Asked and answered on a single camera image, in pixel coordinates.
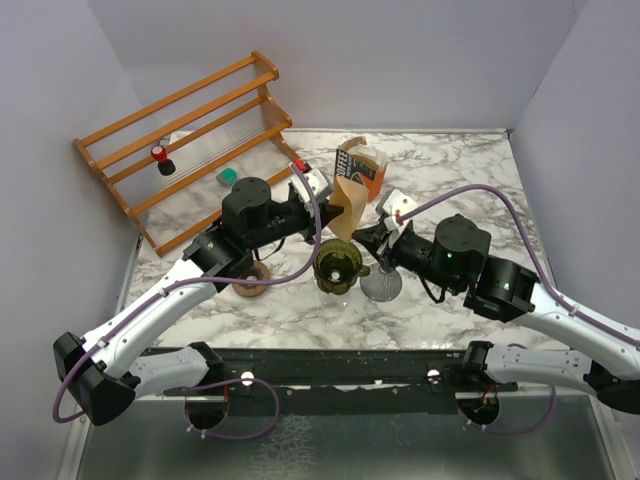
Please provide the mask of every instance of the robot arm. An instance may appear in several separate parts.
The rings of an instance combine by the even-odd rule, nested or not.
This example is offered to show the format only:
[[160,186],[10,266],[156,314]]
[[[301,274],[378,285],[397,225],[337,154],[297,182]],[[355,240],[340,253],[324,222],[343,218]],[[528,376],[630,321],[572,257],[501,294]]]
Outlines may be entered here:
[[[461,215],[441,221],[433,242],[420,237],[412,221],[401,220],[416,207],[399,190],[390,192],[378,205],[379,223],[354,232],[354,240],[383,269],[403,267],[451,295],[466,292],[464,306],[477,315],[537,330],[571,347],[524,350],[471,342],[463,374],[482,377],[489,385],[524,381],[566,386],[596,395],[617,410],[640,414],[640,330],[553,291],[573,306],[567,310],[536,273],[490,255],[491,235]],[[584,316],[592,322],[580,318]]]
[[136,397],[198,385],[220,367],[220,359],[205,343],[140,356],[182,315],[228,284],[202,282],[199,277],[242,278],[253,266],[254,249],[295,233],[311,241],[315,213],[310,192],[319,205],[321,227],[342,213],[341,207],[328,205],[330,180],[320,170],[298,166],[305,167],[307,185],[294,178],[289,198],[282,203],[271,199],[271,189],[264,180],[237,182],[222,201],[220,218],[194,239],[183,257],[148,292],[82,338],[65,333],[56,340],[53,349],[61,380],[92,352],[68,388],[94,425],[113,420]]

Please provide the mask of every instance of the white marble surface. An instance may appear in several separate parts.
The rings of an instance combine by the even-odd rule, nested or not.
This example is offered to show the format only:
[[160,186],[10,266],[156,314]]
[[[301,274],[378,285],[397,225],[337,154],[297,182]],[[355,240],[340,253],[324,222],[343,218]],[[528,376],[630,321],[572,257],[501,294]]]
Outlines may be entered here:
[[[286,140],[302,158],[327,172],[332,172],[335,147],[352,136],[354,134],[350,132],[285,132]],[[383,192],[392,186],[397,187],[422,203],[468,183],[494,185],[515,203],[534,245],[540,251],[506,135],[366,136],[370,143],[392,158]],[[264,156],[256,154],[250,161],[260,165]],[[198,188],[206,188],[206,185],[200,184]],[[273,190],[273,198],[284,200],[286,191],[284,183],[278,185]],[[188,208],[193,212],[202,210],[197,201],[202,196],[193,192]],[[367,207],[361,226],[375,222],[375,203]],[[499,200],[487,193],[465,193],[434,207],[416,219],[416,231],[432,238],[438,221],[456,212],[491,233],[491,253],[532,268],[509,213]],[[179,222],[179,213],[176,211],[176,218],[172,218],[171,212],[165,212],[156,222],[165,222],[165,228],[171,230],[172,224]],[[329,231],[325,230],[323,239],[329,236]],[[159,280],[180,257],[184,246],[160,259],[146,243],[143,244],[133,273],[128,303]],[[263,256],[272,248],[265,247]],[[296,271],[310,251],[301,237],[290,237],[283,250],[265,263],[273,277],[284,276]],[[365,257],[365,264],[372,263],[368,254]],[[395,300],[375,303],[366,298],[356,285],[348,294],[347,305],[343,308],[326,307],[315,287],[311,270],[292,283],[270,287],[254,300],[239,297],[227,288],[180,319],[158,339],[156,345],[183,346],[205,340],[214,347],[410,349],[465,348],[471,340],[487,339],[518,342],[536,348],[561,347],[558,342],[537,332],[476,317],[462,307],[463,295],[434,305],[415,276],[407,272],[402,272],[402,275],[404,288]]]

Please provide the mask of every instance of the clear glass base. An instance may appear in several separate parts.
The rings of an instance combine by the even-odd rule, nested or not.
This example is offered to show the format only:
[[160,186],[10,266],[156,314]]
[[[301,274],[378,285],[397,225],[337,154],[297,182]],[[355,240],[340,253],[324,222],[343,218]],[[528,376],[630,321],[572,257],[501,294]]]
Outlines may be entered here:
[[397,270],[385,272],[378,265],[370,267],[371,273],[360,278],[362,292],[375,302],[389,302],[400,295],[402,277]]

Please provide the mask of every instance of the black metal bar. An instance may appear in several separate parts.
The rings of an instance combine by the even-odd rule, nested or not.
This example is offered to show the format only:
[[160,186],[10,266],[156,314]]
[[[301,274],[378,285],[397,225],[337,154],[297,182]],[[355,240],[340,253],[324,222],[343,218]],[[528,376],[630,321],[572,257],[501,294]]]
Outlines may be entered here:
[[[177,349],[152,348],[144,355]],[[238,378],[251,371],[272,384],[283,415],[346,415],[371,413],[453,414],[456,392],[478,391],[460,376],[464,350],[287,350],[217,348],[224,378]],[[427,372],[440,377],[431,383]],[[376,388],[376,384],[386,385]],[[341,386],[364,386],[344,389]],[[515,384],[500,386],[513,391]],[[197,395],[222,395],[222,389]],[[271,394],[259,385],[230,388],[229,415],[268,416],[273,412]],[[169,396],[184,396],[180,390]],[[219,411],[219,402],[211,403]]]

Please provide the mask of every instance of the screw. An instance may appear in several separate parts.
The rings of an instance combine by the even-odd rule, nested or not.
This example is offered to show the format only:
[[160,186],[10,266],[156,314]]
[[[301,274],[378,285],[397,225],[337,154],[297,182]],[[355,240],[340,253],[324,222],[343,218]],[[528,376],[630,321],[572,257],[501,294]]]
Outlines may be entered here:
[[440,377],[440,372],[438,370],[429,370],[427,372],[427,381],[431,384],[431,385],[437,385],[438,383],[440,383],[441,377]]

